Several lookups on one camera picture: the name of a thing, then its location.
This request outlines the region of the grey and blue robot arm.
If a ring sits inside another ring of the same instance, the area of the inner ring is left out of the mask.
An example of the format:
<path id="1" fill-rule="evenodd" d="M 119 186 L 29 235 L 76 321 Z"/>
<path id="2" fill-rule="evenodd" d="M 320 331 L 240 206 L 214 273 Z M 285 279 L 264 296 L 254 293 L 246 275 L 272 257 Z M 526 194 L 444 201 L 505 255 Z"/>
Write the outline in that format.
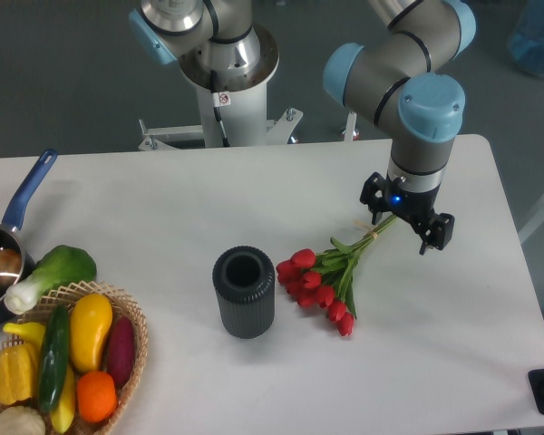
<path id="1" fill-rule="evenodd" d="M 337 48 L 323 86 L 339 104 L 392 141 L 384 174 L 373 174 L 360 200 L 374 218 L 389 212 L 407 222 L 423 249 L 443 249 L 454 218 L 434 209 L 465 94 L 439 69 L 472 41 L 476 21 L 461 1 L 374 1 L 390 31 L 374 50 Z M 253 20 L 249 1 L 143 1 L 129 23 L 158 63 L 178 63 L 196 89 L 205 144 L 267 143 L 267 83 L 279 55 L 271 34 Z"/>

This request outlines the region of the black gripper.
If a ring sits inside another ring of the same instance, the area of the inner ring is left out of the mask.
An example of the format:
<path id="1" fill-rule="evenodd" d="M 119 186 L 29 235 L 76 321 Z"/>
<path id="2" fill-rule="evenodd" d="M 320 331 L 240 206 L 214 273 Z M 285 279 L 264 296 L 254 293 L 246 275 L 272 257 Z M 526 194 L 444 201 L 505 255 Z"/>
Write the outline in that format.
<path id="1" fill-rule="evenodd" d="M 452 240 L 455 217 L 435 212 L 434 203 L 439 188 L 415 193 L 385 186 L 385 179 L 378 172 L 364 182 L 360 202 L 372 214 L 372 223 L 378 224 L 383 213 L 391 211 L 410 225 L 419 227 L 418 235 L 422 240 L 420 255 L 424 255 L 428 249 L 443 251 Z"/>

